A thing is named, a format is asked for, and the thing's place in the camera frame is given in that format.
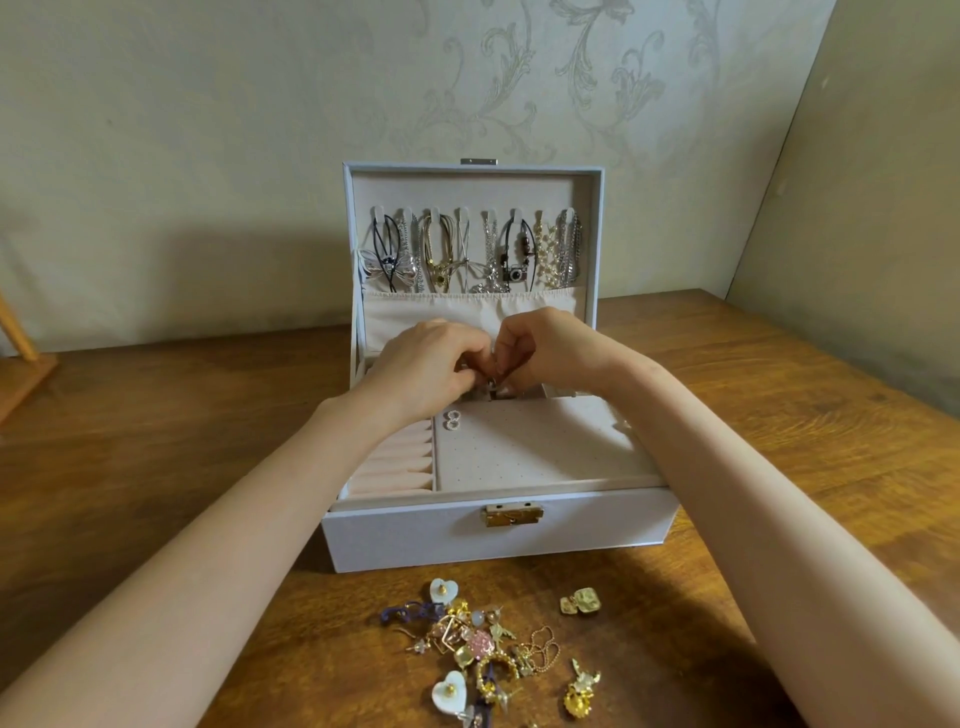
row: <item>gold clasp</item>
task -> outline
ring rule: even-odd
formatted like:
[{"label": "gold clasp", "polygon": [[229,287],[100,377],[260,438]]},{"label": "gold clasp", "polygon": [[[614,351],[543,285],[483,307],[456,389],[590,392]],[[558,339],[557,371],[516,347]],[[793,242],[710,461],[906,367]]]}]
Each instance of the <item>gold clasp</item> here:
[{"label": "gold clasp", "polygon": [[488,505],[483,509],[484,522],[487,528],[496,528],[501,525],[523,525],[524,523],[538,523],[543,518],[543,508],[536,503],[501,503]]}]

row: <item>purple ribbon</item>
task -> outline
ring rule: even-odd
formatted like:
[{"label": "purple ribbon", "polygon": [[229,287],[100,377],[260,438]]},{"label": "purple ribbon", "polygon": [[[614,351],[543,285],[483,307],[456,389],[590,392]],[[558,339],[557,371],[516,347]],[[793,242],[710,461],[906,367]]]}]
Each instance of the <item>purple ribbon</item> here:
[{"label": "purple ribbon", "polygon": [[380,622],[386,624],[394,617],[402,622],[417,621],[418,619],[438,621],[444,614],[446,614],[446,607],[439,602],[408,601],[398,607],[387,607],[380,613]]}]

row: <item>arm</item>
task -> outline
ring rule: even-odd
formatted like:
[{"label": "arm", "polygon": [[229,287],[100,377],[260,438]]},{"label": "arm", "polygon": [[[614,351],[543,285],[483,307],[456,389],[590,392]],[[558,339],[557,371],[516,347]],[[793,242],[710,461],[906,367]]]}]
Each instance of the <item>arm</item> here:
[{"label": "arm", "polygon": [[[0,696],[0,728],[196,725],[353,471],[394,431],[486,382],[490,349],[460,325],[401,334]],[[457,371],[462,357],[478,371]]]},{"label": "arm", "polygon": [[501,390],[589,391],[626,418],[808,723],[960,725],[960,643],[660,365],[550,309],[507,319],[494,355]]}]

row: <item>black cord necklace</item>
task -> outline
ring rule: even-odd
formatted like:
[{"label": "black cord necklace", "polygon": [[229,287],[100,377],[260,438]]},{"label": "black cord necklace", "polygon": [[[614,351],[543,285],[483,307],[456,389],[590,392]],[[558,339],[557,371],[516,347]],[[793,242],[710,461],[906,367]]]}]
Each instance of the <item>black cord necklace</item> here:
[{"label": "black cord necklace", "polygon": [[[513,268],[510,267],[510,227],[514,223],[514,218],[511,217],[507,221],[507,227],[504,230],[504,244],[507,246],[507,249],[504,251],[503,255],[500,257],[501,268],[503,270],[503,279],[509,284],[519,283],[522,280],[525,281],[524,287],[527,291],[532,291],[534,289],[534,281],[537,279],[537,259],[540,257],[540,247],[537,244],[537,237],[534,235],[533,230],[527,224],[527,221],[522,217],[520,218],[520,234],[523,235],[523,262]],[[529,278],[527,278],[527,265],[530,257],[534,259],[533,271]]]},{"label": "black cord necklace", "polygon": [[[394,233],[396,237],[390,233],[390,225],[394,226]],[[396,286],[394,285],[394,275],[396,274],[396,265],[399,255],[399,241],[400,241],[400,228],[396,226],[396,220],[390,215],[383,216],[383,230],[386,233],[386,242],[384,241],[383,236],[380,234],[380,231],[377,229],[376,221],[373,222],[373,253],[376,255],[376,261],[380,264],[380,271],[383,273],[383,277],[387,279],[387,284],[390,286],[390,292],[396,293]]]}]

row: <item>gold necklace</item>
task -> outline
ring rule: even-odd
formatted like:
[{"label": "gold necklace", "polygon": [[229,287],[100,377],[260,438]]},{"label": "gold necklace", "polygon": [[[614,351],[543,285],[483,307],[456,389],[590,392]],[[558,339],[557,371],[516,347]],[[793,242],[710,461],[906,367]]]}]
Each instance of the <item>gold necklace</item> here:
[{"label": "gold necklace", "polygon": [[[537,642],[537,635],[540,633],[549,635],[543,644]],[[553,628],[546,624],[530,633],[529,643],[520,643],[514,647],[516,665],[524,677],[549,670],[560,658],[560,652]]]}]

